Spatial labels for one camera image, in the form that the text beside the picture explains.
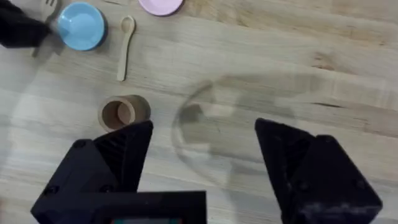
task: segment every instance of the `wooden cylinder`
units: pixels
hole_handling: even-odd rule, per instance
[[[145,121],[149,117],[150,106],[145,98],[138,95],[109,97],[98,111],[98,121],[108,132]]]

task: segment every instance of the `blue plastic bowl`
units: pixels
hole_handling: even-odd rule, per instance
[[[58,33],[70,48],[91,50],[104,37],[104,18],[94,6],[85,2],[74,2],[61,12]]]

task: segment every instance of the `wooden spoon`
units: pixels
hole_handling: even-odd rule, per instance
[[[124,38],[122,43],[122,49],[119,59],[119,68],[118,68],[118,81],[123,81],[126,78],[126,70],[127,70],[127,54],[129,50],[129,44],[131,40],[131,36],[136,29],[136,22],[132,16],[126,16],[121,21],[121,28],[124,32]]]

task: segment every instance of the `wood grain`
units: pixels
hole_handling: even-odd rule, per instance
[[[40,16],[35,1],[14,2]],[[396,1],[186,0],[170,17],[88,2],[109,25],[98,49],[55,37],[36,59],[0,49],[0,223],[35,223],[29,210],[72,142],[104,133],[101,102],[131,94],[155,126],[141,191],[207,190],[211,224],[281,223],[254,132],[262,117],[334,135],[384,201],[374,223],[398,223]]]

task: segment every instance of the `pink plate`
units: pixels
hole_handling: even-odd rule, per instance
[[[183,0],[139,0],[141,6],[155,16],[167,16],[181,6]]]

